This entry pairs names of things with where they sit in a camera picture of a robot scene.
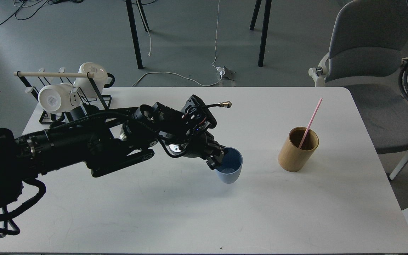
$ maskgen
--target concrete floor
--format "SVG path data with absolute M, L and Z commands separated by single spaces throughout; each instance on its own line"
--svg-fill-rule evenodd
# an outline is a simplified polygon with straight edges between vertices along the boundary
M 307 75 L 328 52 L 335 18 L 344 0 L 277 0 L 272 4 L 264 67 L 257 67 L 263 5 L 256 29 L 250 31 L 253 0 L 221 0 L 217 34 L 216 65 L 235 72 L 231 81 L 217 86 L 314 86 Z M 65 67 L 75 72 L 81 63 L 95 62 L 116 77 L 115 86 L 131 86 L 143 74 L 168 71 L 196 79 L 203 84 L 217 81 L 211 63 L 215 57 L 217 0 L 158 0 L 144 5 L 151 28 L 144 32 L 135 9 L 144 69 L 136 67 L 133 44 L 123 0 L 86 0 L 80 4 L 44 5 L 31 19 L 9 19 L 0 26 L 0 127 L 21 135 L 37 104 L 24 93 L 24 85 L 14 71 L 56 72 Z M 36 7 L 23 9 L 19 18 L 31 15 Z M 0 1 L 0 22 L 16 7 L 11 0 Z M 408 57 L 408 43 L 403 50 Z M 397 73 L 376 82 L 397 89 Z M 39 85 L 30 79 L 33 85 Z M 332 81 L 329 86 L 354 82 L 372 82 L 366 78 Z M 138 86 L 198 86 L 169 74 L 153 74 Z M 380 155 L 385 171 L 390 172 L 401 153 Z M 408 207 L 408 165 L 391 182 L 402 209 Z

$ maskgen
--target drinking straw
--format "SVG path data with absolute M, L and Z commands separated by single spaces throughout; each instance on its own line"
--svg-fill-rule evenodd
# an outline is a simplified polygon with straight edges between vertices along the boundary
M 321 105 L 322 102 L 322 97 L 319 100 L 319 103 L 317 103 L 316 109 L 314 110 L 313 116 L 311 116 L 311 120 L 308 123 L 308 126 L 306 127 L 305 133 L 303 134 L 303 138 L 301 139 L 300 145 L 298 146 L 299 149 L 301 149 L 301 146 L 303 145 L 303 142 L 305 141 L 305 137 L 308 134 L 308 131 L 310 130 L 311 123 L 313 122 L 314 116 L 316 116 L 317 109 L 319 109 L 319 106 Z

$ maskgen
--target white mug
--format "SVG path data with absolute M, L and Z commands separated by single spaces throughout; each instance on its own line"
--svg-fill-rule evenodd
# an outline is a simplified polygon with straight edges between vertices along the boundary
M 73 85 L 61 83 L 47 85 L 39 91 L 38 100 L 40 106 L 47 113 L 69 112 L 81 105 L 77 92 L 72 93 Z
M 101 65 L 92 63 L 92 62 L 86 62 L 83 63 L 79 70 L 78 73 L 80 74 L 87 74 L 91 73 L 94 74 L 94 82 L 97 85 L 97 88 L 102 94 L 103 88 L 104 87 L 111 87 L 112 84 L 114 83 L 114 76 L 112 74 L 107 73 L 105 68 L 103 68 Z M 108 77 L 112 78 L 112 81 L 110 84 L 107 83 Z M 97 94 L 92 87 L 91 82 L 89 81 L 88 78 L 76 78 L 75 82 L 73 83 L 74 87 L 80 87 L 81 90 L 83 91 L 84 95 L 87 98 L 97 98 Z

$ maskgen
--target chair armrest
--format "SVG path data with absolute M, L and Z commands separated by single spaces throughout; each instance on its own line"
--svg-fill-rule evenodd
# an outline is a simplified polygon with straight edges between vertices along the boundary
M 315 87 L 325 87 L 325 80 L 324 76 L 319 76 L 319 74 L 322 74 L 322 68 L 321 67 L 313 67 L 308 69 L 308 75 L 311 76 L 314 80 L 314 86 Z
M 328 53 L 321 59 L 319 62 L 319 66 L 322 67 L 322 74 L 326 75 L 328 74 L 328 67 L 325 65 L 328 61 Z
M 314 85 L 316 87 L 325 87 L 325 77 L 328 73 L 328 68 L 325 63 L 328 60 L 328 53 L 319 62 L 318 67 L 313 67 L 308 69 L 308 75 L 314 80 Z
M 399 66 L 400 68 L 403 68 L 408 62 L 408 58 L 402 58 L 401 59 L 401 65 Z

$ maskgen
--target wooden cup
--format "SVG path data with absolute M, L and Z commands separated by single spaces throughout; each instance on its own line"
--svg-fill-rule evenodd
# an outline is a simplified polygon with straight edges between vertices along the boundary
M 319 138 L 316 133 L 310 129 L 301 149 L 298 148 L 305 130 L 306 127 L 303 126 L 292 129 L 281 148 L 280 154 L 278 155 L 278 163 L 280 163 L 280 166 L 286 171 L 299 171 L 319 145 Z

